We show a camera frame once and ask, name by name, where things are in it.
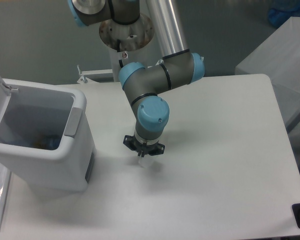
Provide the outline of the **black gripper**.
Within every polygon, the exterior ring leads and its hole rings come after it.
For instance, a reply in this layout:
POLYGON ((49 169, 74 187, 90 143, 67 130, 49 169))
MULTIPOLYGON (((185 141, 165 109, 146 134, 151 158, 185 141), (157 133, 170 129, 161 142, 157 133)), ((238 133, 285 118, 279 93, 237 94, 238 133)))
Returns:
POLYGON ((125 135, 123 139, 123 144, 138 154, 149 154, 150 156, 163 155, 165 151, 165 145, 159 142, 149 144, 148 142, 140 142, 133 135, 125 135))

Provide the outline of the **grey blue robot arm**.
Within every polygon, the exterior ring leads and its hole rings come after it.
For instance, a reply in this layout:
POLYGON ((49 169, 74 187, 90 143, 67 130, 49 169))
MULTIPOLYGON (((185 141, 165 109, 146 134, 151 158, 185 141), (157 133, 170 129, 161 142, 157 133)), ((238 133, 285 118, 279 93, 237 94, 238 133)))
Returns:
POLYGON ((205 74, 204 59, 190 52, 178 10, 172 0, 70 0, 78 26, 99 24, 99 36, 111 51, 113 78, 121 83, 136 119, 133 135, 124 137, 130 150, 145 155, 165 151, 159 139, 170 109, 161 93, 191 84, 205 74))

